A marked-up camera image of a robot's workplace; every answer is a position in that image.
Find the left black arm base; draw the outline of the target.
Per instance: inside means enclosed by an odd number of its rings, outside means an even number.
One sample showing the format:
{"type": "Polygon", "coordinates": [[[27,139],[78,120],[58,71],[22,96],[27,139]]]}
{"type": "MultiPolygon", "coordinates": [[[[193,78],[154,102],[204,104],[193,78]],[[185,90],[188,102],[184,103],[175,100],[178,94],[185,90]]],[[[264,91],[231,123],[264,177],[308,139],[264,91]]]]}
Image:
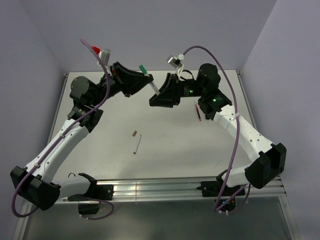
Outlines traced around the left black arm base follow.
{"type": "Polygon", "coordinates": [[[111,203],[114,194],[114,186],[112,184],[97,184],[88,193],[76,194],[69,196],[67,200],[69,202],[84,202],[93,201],[96,203],[79,203],[78,213],[81,217],[86,217],[89,220],[100,220],[102,218],[109,217],[115,209],[115,206],[111,203]],[[92,217],[96,215],[101,209],[102,204],[107,204],[111,207],[110,211],[105,216],[92,217]]]}

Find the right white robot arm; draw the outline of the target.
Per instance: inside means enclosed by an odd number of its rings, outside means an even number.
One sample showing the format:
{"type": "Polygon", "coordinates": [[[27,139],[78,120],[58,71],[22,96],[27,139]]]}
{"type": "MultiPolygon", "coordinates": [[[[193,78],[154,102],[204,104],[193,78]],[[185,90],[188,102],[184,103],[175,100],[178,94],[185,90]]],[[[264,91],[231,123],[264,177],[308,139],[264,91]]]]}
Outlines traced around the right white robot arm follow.
{"type": "Polygon", "coordinates": [[[231,100],[219,90],[220,81],[217,67],[210,63],[200,66],[196,79],[179,80],[176,74],[168,73],[149,105],[173,108],[181,98],[198,97],[197,104],[207,119],[218,123],[232,137],[239,134],[238,143],[251,161],[224,173],[216,183],[217,191],[227,195],[235,186],[246,184],[262,189],[284,171],[287,149],[282,143],[274,144],[265,138],[236,113],[231,100]]]}

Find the red pink pen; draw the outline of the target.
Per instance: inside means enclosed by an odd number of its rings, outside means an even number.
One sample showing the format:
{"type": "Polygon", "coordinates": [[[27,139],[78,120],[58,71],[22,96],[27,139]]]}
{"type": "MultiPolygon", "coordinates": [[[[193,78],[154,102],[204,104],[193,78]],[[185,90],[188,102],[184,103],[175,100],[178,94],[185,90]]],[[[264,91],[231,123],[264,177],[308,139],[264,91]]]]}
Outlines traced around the red pink pen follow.
{"type": "Polygon", "coordinates": [[[201,115],[200,115],[198,104],[195,104],[195,109],[196,109],[198,120],[201,122],[202,118],[201,118],[201,115]]]}

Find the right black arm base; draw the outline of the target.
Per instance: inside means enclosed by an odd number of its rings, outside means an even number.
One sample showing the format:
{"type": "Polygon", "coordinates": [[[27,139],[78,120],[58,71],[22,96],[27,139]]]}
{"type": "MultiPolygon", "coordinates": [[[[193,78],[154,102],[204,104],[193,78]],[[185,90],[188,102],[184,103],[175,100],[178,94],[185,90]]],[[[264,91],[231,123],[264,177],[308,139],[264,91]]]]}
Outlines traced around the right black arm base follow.
{"type": "MultiPolygon", "coordinates": [[[[221,180],[215,180],[215,181],[202,181],[200,183],[200,186],[198,186],[196,189],[201,191],[202,197],[217,197],[220,193],[221,187],[222,187],[222,181],[221,180]]],[[[236,191],[238,191],[241,188],[240,185],[234,186],[234,187],[228,187],[226,186],[223,190],[222,197],[229,198],[232,194],[234,194],[236,191]]],[[[218,207],[222,205],[226,199],[221,199],[219,201],[218,207]]],[[[232,198],[226,205],[224,205],[221,210],[222,211],[233,211],[236,208],[236,197],[232,198]]]]}

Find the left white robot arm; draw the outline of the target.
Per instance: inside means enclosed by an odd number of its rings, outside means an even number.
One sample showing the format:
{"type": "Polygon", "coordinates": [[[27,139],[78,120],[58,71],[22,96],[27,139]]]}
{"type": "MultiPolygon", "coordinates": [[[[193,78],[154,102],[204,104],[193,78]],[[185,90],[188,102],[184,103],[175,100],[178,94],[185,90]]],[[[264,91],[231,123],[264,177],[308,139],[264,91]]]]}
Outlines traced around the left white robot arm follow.
{"type": "Polygon", "coordinates": [[[153,80],[153,76],[145,69],[139,72],[129,70],[119,62],[107,70],[99,83],[85,76],[74,78],[69,94],[73,107],[57,135],[34,160],[23,168],[16,166],[10,173],[15,187],[11,209],[15,209],[17,196],[42,211],[65,197],[95,198],[98,187],[94,177],[79,173],[71,180],[59,182],[54,179],[56,172],[78,143],[98,125],[103,115],[100,106],[108,98],[118,93],[129,98],[153,80]]]}

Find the white green-tip pen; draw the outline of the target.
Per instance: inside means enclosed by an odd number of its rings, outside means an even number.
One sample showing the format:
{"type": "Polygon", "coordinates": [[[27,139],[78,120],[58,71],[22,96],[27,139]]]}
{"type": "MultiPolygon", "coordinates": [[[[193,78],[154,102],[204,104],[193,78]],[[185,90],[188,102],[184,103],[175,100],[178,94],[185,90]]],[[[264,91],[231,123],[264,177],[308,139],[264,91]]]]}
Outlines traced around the white green-tip pen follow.
{"type": "MultiPolygon", "coordinates": [[[[142,72],[146,77],[150,77],[151,75],[147,72],[147,71],[143,71],[142,72]]],[[[158,90],[157,86],[154,84],[153,81],[151,81],[150,86],[152,87],[153,91],[155,92],[155,94],[158,96],[160,94],[160,91],[158,90]]]]}

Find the green pen cap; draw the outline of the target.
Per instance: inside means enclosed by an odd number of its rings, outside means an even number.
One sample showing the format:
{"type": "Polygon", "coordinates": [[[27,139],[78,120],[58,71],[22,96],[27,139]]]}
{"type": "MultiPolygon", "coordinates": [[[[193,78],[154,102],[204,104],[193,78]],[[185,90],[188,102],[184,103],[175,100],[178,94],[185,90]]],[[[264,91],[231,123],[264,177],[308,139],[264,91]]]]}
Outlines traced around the green pen cap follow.
{"type": "Polygon", "coordinates": [[[145,75],[145,76],[149,75],[148,71],[146,70],[146,68],[142,64],[140,64],[138,67],[139,67],[139,69],[140,69],[140,71],[142,72],[143,75],[145,75]]]}

